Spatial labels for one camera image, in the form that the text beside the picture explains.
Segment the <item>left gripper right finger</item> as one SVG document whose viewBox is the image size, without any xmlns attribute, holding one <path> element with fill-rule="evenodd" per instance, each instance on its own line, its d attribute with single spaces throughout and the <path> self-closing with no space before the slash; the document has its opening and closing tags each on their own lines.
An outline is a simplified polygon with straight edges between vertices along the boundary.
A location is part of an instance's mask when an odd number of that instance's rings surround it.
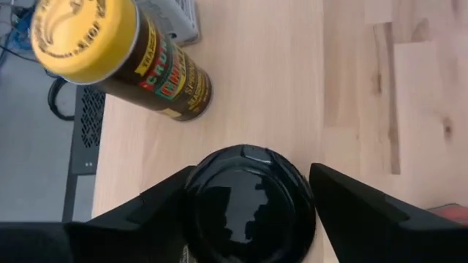
<svg viewBox="0 0 468 263">
<path fill-rule="evenodd" d="M 310 166 L 318 216 L 340 262 L 466 262 L 467 227 L 324 164 Z"/>
</svg>

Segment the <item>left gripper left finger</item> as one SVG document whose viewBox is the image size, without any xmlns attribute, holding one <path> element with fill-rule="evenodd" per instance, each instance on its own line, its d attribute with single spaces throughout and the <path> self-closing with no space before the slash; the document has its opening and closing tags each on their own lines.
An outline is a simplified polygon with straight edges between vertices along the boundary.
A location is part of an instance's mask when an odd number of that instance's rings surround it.
<svg viewBox="0 0 468 263">
<path fill-rule="evenodd" d="M 188 166 L 87 222 L 3 222 L 2 262 L 179 262 Z"/>
</svg>

